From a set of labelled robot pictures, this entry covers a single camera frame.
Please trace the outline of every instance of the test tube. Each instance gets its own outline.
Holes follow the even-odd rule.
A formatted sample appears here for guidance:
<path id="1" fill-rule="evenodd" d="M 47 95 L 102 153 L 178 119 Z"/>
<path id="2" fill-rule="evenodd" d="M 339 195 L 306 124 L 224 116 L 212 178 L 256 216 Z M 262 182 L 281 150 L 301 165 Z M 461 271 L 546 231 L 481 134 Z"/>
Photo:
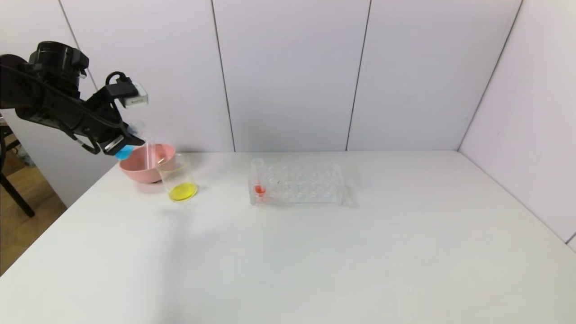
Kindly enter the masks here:
<path id="1" fill-rule="evenodd" d="M 253 159 L 250 162 L 251 171 L 254 184 L 254 192 L 257 196 L 262 197 L 266 193 L 266 188 L 262 185 L 262 177 L 264 176 L 264 160 Z"/>

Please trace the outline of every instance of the black cable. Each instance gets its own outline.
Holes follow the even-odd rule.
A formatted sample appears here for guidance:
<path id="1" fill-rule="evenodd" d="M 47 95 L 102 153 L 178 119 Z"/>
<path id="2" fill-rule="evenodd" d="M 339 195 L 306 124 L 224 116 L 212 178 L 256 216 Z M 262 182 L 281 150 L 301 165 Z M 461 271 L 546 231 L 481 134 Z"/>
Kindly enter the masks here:
<path id="1" fill-rule="evenodd" d="M 95 114 L 95 113 L 94 113 L 93 111 L 91 111 L 90 109 L 82 106 L 79 102 L 74 101 L 72 98 L 70 98 L 70 97 L 68 97 L 66 94 L 62 93 L 60 90 L 54 88 L 53 86 L 47 85 L 46 83 L 38 80 L 37 78 L 34 78 L 34 77 L 32 77 L 32 76 L 29 76 L 29 75 L 27 75 L 26 73 L 21 72 L 21 71 L 18 71 L 18 70 L 16 70 L 16 69 L 13 69 L 13 68 L 11 68 L 11 67 L 9 67 L 9 66 L 0 65 L 0 67 L 1 67 L 4 71 L 8 71 L 8 72 L 10 72 L 10 73 L 12 73 L 12 74 L 15 74 L 15 75 L 17 75 L 17 76 L 19 76 L 19 77 L 21 77 L 21 78 L 24 78 L 24 79 L 26 79 L 26 80 L 28 80 L 28 81 L 32 81 L 33 83 L 35 83 L 35 84 L 37 84 L 37 85 L 39 85 L 39 86 L 42 86 L 42 87 L 44 87 L 45 89 L 50 90 L 51 92 L 53 92 L 53 93 L 57 94 L 58 96 L 64 98 L 64 99 L 65 99 L 66 101 L 68 101 L 69 103 L 71 103 L 71 104 L 75 105 L 76 107 L 78 107 L 78 108 L 79 108 L 84 114 L 86 114 L 88 117 L 90 117 L 90 118 L 92 118 L 92 119 L 94 119 L 94 120 L 96 120 L 96 121 L 98 121 L 98 122 L 100 122 L 100 123 L 102 123 L 102 124 L 104 124 L 104 125 L 106 125 L 106 126 L 108 126 L 108 127 L 112 127 L 112 128 L 122 128 L 122 127 L 124 126 L 122 122 L 120 122 L 119 124 L 114 124 L 114 123 L 112 123 L 112 122 L 110 122 L 110 121 L 108 121 L 108 120 L 106 120 L 106 119 L 98 116 L 97 114 Z"/>
<path id="2" fill-rule="evenodd" d="M 110 73 L 107 77 L 106 77 L 106 85 L 110 84 L 110 81 L 112 81 L 112 78 L 114 76 L 120 76 L 120 79 L 122 81 L 126 80 L 126 75 L 120 71 L 114 71 L 112 73 Z"/>
<path id="3" fill-rule="evenodd" d="M 58 124 L 58 128 L 60 128 L 61 131 L 64 132 L 64 134 L 68 135 L 68 137 L 70 137 L 71 139 L 75 140 L 76 142 L 78 142 L 80 145 L 82 145 L 82 147 L 87 150 L 88 152 L 96 155 L 98 153 L 100 153 L 100 147 L 98 146 L 98 143 L 96 143 L 96 140 L 94 140 L 94 138 L 88 133 L 86 132 L 86 130 L 82 130 L 84 132 L 84 134 L 86 135 L 86 137 L 88 137 L 88 140 L 90 141 L 90 143 L 92 144 L 92 147 L 90 147 L 88 144 L 82 142 L 81 140 L 78 139 L 78 137 L 76 137 L 76 135 L 74 135 L 74 133 L 72 132 L 72 130 L 70 130 L 70 128 L 68 128 L 68 126 L 66 126 L 60 119 L 58 119 L 56 116 L 51 116 L 51 119 L 54 120 L 56 122 L 56 124 Z"/>

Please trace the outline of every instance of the glass beaker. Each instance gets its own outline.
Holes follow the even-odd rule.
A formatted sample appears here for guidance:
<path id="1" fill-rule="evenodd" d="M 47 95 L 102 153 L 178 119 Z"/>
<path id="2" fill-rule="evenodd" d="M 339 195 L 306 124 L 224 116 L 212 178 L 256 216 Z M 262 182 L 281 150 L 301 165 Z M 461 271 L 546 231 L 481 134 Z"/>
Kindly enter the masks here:
<path id="1" fill-rule="evenodd" d="M 192 177 L 188 159 L 176 153 L 170 160 L 156 166 L 162 177 L 162 183 L 172 201 L 183 201 L 193 197 L 198 187 Z"/>

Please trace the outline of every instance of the pink bowl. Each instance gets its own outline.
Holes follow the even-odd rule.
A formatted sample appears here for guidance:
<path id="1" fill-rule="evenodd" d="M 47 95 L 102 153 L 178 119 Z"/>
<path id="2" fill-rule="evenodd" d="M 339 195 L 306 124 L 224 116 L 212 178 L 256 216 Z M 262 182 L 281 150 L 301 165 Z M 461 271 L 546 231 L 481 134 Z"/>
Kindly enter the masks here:
<path id="1" fill-rule="evenodd" d="M 157 162 L 165 163 L 176 154 L 172 145 L 155 144 L 154 148 Z M 155 168 L 146 168 L 146 146 L 133 150 L 129 158 L 120 161 L 120 168 L 128 178 L 139 183 L 153 183 L 161 180 Z"/>

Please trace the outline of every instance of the robotic arm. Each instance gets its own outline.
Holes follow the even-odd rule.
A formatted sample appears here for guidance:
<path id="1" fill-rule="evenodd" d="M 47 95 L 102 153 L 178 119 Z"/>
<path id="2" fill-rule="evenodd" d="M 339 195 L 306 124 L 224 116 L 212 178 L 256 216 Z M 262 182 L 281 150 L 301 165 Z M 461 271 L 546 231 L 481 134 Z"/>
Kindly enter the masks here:
<path id="1" fill-rule="evenodd" d="M 128 132 L 114 100 L 124 107 L 147 103 L 146 92 L 124 73 L 113 72 L 103 88 L 87 101 L 80 99 L 78 82 L 86 77 L 88 62 L 80 50 L 57 42 L 38 44 L 30 62 L 0 55 L 0 109 L 15 108 L 21 119 L 59 129 L 92 154 L 115 155 L 126 145 L 144 144 Z M 114 76 L 119 78 L 110 84 Z"/>

